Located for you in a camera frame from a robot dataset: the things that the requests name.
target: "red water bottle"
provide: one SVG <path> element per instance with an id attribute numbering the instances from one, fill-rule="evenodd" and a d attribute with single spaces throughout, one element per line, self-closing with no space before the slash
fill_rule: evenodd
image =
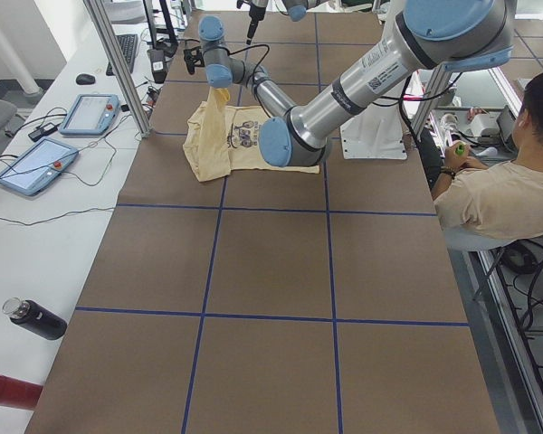
<path id="1" fill-rule="evenodd" d="M 38 384 L 0 375 L 0 405 L 4 407 L 34 410 L 42 391 Z"/>

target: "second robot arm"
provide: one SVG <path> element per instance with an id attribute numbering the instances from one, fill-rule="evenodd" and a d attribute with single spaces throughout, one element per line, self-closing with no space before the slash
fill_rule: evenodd
<path id="1" fill-rule="evenodd" d="M 297 106 L 264 68 L 229 56 L 222 22 L 200 24 L 207 79 L 218 88 L 242 84 L 273 114 L 260 133 L 271 165 L 316 165 L 327 158 L 330 133 L 418 69 L 441 62 L 453 71 L 505 63 L 511 52 L 516 0 L 407 0 L 392 34 L 354 63 L 306 106 Z"/>

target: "label sticker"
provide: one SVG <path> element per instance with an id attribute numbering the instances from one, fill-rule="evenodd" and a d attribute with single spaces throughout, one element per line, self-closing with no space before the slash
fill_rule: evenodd
<path id="1" fill-rule="evenodd" d="M 377 45 L 372 48 L 369 52 L 367 52 L 361 59 L 362 66 L 364 69 L 371 68 L 376 63 L 378 63 L 382 58 L 384 58 L 390 49 L 388 48 L 388 44 L 386 41 L 381 41 Z"/>
<path id="2" fill-rule="evenodd" d="M 368 82 L 368 87 L 377 95 L 382 95 L 392 87 L 393 83 L 404 77 L 407 72 L 408 70 L 400 61 L 395 61 L 377 73 Z"/>

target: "computer mouse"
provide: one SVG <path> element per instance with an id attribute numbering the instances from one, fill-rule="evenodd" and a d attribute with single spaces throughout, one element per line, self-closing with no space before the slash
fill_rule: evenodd
<path id="1" fill-rule="evenodd" d="M 76 76 L 76 84 L 94 84 L 95 82 L 94 75 L 90 74 L 79 74 Z"/>

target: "wristwatch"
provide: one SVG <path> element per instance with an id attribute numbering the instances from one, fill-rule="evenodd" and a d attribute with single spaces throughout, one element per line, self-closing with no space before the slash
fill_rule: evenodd
<path id="1" fill-rule="evenodd" d="M 441 167 L 441 174 L 447 174 L 450 175 L 452 179 L 456 176 L 456 171 L 452 169 L 451 167 L 444 165 Z"/>

